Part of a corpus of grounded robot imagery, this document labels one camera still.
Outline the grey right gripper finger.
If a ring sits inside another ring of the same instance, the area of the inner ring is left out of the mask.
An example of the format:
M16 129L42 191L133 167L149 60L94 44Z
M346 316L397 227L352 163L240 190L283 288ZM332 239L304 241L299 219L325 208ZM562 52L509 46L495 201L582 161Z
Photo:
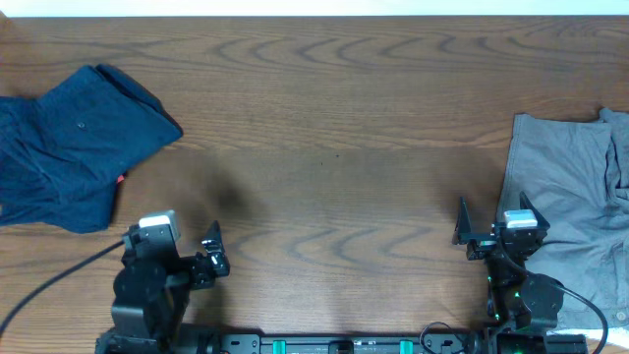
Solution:
M520 209L529 210L531 212L531 214L535 217L535 219L537 221L537 228L543 229L543 230L548 230L550 228L549 222L534 207L533 203L531 202L531 200L529 199L529 197L527 196L527 194L525 192L521 192L519 194L519 202L520 202Z
M453 245L468 244L473 238L472 225L467 203L463 197L459 199L456 225L452 236Z

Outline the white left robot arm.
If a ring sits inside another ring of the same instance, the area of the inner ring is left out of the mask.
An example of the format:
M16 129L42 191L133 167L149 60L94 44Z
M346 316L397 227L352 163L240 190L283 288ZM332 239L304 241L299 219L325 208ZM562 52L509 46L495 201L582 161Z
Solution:
M179 255L168 224L133 225L123 235L124 268L113 283L113 327L95 343L96 353L219 353L215 329L183 323L190 293L214 286L230 273L218 222L201 241L205 252Z

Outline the dark blue denim shorts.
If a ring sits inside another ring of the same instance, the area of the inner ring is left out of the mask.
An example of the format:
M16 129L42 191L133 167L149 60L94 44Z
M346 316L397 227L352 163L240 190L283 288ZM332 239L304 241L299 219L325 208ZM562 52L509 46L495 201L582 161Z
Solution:
M156 96L105 64L38 98L4 96L1 223L104 230L117 178L182 135Z

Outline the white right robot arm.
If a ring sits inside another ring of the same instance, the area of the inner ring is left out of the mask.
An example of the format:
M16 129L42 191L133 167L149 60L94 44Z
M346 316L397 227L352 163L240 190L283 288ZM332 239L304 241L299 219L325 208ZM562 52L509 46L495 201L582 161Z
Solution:
M468 337L467 353L547 353L546 332L557 326L563 293L552 280L526 269L525 261L543 244L548 221L525 193L520 207L504 213L488 233L475 232L466 201L459 202L452 243L467 247L470 261L487 269L489 322Z

